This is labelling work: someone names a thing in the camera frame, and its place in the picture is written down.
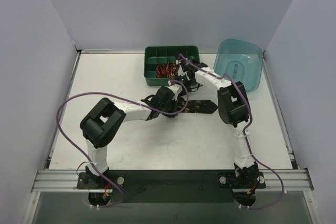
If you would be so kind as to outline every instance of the teal plastic bowl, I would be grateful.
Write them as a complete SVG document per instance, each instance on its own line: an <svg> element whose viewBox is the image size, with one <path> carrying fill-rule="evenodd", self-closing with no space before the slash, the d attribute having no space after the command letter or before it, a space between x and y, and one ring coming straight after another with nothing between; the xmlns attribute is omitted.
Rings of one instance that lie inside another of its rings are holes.
<svg viewBox="0 0 336 224"><path fill-rule="evenodd" d="M214 70L221 76L227 73L236 82L241 81L245 90L251 92L259 87L263 57L258 46L242 40L227 39L219 46Z"/></svg>

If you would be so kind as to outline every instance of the white wall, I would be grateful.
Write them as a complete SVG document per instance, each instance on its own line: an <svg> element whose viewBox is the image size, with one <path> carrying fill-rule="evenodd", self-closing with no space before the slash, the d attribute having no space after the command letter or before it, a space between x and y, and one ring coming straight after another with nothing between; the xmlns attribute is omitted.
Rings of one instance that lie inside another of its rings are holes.
<svg viewBox="0 0 336 224"><path fill-rule="evenodd" d="M266 63L323 223L336 221L336 0L293 0Z"/></svg>
<svg viewBox="0 0 336 224"><path fill-rule="evenodd" d="M292 0L51 0L79 49L197 45L237 38L266 48Z"/></svg>
<svg viewBox="0 0 336 224"><path fill-rule="evenodd" d="M76 50L50 0L0 0L0 223L20 223Z"/></svg>

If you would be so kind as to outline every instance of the black mounting plate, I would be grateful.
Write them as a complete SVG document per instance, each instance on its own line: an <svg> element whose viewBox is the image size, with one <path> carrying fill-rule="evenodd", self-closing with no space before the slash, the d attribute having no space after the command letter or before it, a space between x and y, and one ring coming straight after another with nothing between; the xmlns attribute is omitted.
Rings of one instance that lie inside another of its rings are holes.
<svg viewBox="0 0 336 224"><path fill-rule="evenodd" d="M221 184L219 178L234 178L235 170L107 170L104 175L118 185L126 196L125 203L220 203L232 202L234 187ZM265 188L265 183L258 188ZM103 189L90 181L86 173L80 173L77 189ZM121 200L121 194L113 190L111 202Z"/></svg>

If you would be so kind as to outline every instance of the wire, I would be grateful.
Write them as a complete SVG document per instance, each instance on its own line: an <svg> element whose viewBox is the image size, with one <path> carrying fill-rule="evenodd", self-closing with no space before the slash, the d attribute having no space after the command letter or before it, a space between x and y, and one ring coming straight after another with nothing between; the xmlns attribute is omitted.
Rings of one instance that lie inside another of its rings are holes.
<svg viewBox="0 0 336 224"><path fill-rule="evenodd" d="M156 66L157 78L173 78L175 77L176 64L169 61L167 64L159 64Z"/></svg>
<svg viewBox="0 0 336 224"><path fill-rule="evenodd" d="M190 88L191 92L196 92L201 86L203 86L203 85L202 84L198 84L197 86Z"/></svg>
<svg viewBox="0 0 336 224"><path fill-rule="evenodd" d="M211 73L211 72L207 72L207 71L205 71L204 69L202 69L202 68L198 67L197 65L193 64L191 61L187 60L187 59L183 56L183 54L179 54L178 56L179 56L179 57L178 57L179 59L180 59L180 58L184 59L186 62L188 62L188 63L189 63L191 66L193 66L194 68L196 68L196 69L198 69L198 70L200 70L200 71L202 71L202 72L204 72L204 73L208 73L208 74L211 75L212 77L215 77L215 78L218 77L217 75L215 75L215 74L213 74L213 73ZM251 149L250 143L249 143L248 138L247 138L247 136L246 136L246 130L247 130L247 128L252 124L252 121L253 121L251 108L250 108L250 106L249 106L247 100L245 99L244 95L242 94L242 92L241 92L240 89L238 88L236 82L232 79L232 77L229 76L228 74L224 73L223 76L222 76L220 79L223 79L224 76L226 76L226 77L230 80L230 82L232 83L232 85L234 86L234 88L236 89L236 91L238 92L238 94L239 94L240 98L242 99L244 105L246 106L246 109L247 109L248 114L249 114L249 116L250 116L250 120L249 120L249 122L248 122L247 125L243 128L243 134L245 135L245 141L246 141L246 144L247 144L247 147L248 147L248 151L249 151L251 157L252 157L258 164L262 165L262 166L265 167L266 169L268 169L268 170L270 170L271 172L273 172L273 173L278 177L278 179L280 180L280 183L281 183L281 194L280 194L279 198L276 199L274 202L269 203L269 204L266 204L266 205L264 205L264 206L260 206L260 207L247 207L247 206L243 206L243 205L242 205L242 207L243 207L243 208L248 208L248 209L251 209L251 210L257 210L257 209L264 209L264 208L273 206L273 205L275 205L276 203L278 203L279 201L281 201L281 199L283 198L283 196L284 196L284 194L285 194L285 187L284 187L284 185L283 185L284 182L282 181L281 177L279 176L279 174L278 174L274 169L270 168L269 166L267 166L267 165L265 165L264 163L262 163L261 161L259 161L259 160L254 156L254 154L252 153L252 149Z"/></svg>
<svg viewBox="0 0 336 224"><path fill-rule="evenodd" d="M247 192L247 194L248 194L247 198L249 198L255 192L255 190L258 188L259 184L260 184L260 180L254 185L254 187L250 191Z"/></svg>
<svg viewBox="0 0 336 224"><path fill-rule="evenodd" d="M110 183L108 183L108 184L104 187L106 196L109 196L109 194L107 193L107 189L110 188L110 187L111 187L111 184L110 184Z"/></svg>
<svg viewBox="0 0 336 224"><path fill-rule="evenodd" d="M132 103L132 104L135 104L135 105L138 105L138 106L142 106L142 107L145 107L145 108L148 108L150 110L153 110L153 111L156 111L156 112L159 112L161 114L164 114L164 115L177 115L179 114L180 112L182 112L186 107L187 107L187 104L188 104L188 100L189 100L189 97L188 97L188 89L186 88L186 86L180 82L180 81L177 81L177 80L171 80L171 82L176 82L178 84L180 84L182 86L182 88L185 90L186 92L186 101L185 101L185 104L184 106L176 111L176 112L164 112L164 111L160 111L158 109L155 109L155 108L152 108L150 106L147 106L147 105L144 105L144 104L140 104L138 102L134 102L134 101L131 101L131 100L128 100L128 99L125 99L125 98L122 98L122 97L119 97L119 96L116 96L114 94L109 94L109 93L104 93L104 92L87 92L87 93L81 93L81 94L76 94L74 95L73 97L69 97L68 99L66 99L60 106L59 108L57 109L57 112L56 112L56 124L57 124L57 128L59 130L59 132L65 137L66 140L68 140L68 142L70 144L72 144L77 150L79 150L87 159L88 159L88 162L91 164L92 168L103 178L105 179L108 183L110 183L116 190L118 190L120 192L120 194L122 195L122 200L121 201L118 201L118 202L115 202L115 203L110 203L110 204L107 204L107 205L104 205L104 206L100 206L100 208L103 208L103 207L110 207L110 206L115 206L115 205L118 205L118 204L121 204L123 203L124 199L125 199L125 194L124 192L114 183L112 182L108 177L106 177L103 173L101 173L97 167L94 165L94 163L92 162L92 159L89 157L88 154L86 154L86 152L81 149L76 143L74 143L74 141L71 140L70 137L68 137L68 135L64 132L64 130L62 129L61 125L60 125L60 112L62 110L62 108L65 106L65 104L67 104L69 101L75 99L75 98L78 98L78 97L84 97L86 95L93 95L93 94L100 94L100 95L105 95L105 96L108 96L108 97L113 97L115 99L118 99L118 100L121 100L121 101L125 101L125 102L129 102L129 103Z"/></svg>
<svg viewBox="0 0 336 224"><path fill-rule="evenodd" d="M79 177L78 170L79 170L79 168L80 168L83 164L85 164L85 163L89 163L89 162L84 161L84 162L80 163L80 165L77 167L77 169L76 169L76 174L77 174L78 177Z"/></svg>

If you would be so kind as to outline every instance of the gray floor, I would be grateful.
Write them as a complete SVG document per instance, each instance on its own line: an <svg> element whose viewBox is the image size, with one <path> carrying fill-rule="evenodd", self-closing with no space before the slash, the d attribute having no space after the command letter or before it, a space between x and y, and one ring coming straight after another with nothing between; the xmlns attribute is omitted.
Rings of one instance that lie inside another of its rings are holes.
<svg viewBox="0 0 336 224"><path fill-rule="evenodd" d="M256 205L274 201L279 192L259 192ZM90 210L87 194L41 193L33 223L312 223L302 192L289 192L264 210L239 210L227 204L124 204Z"/></svg>

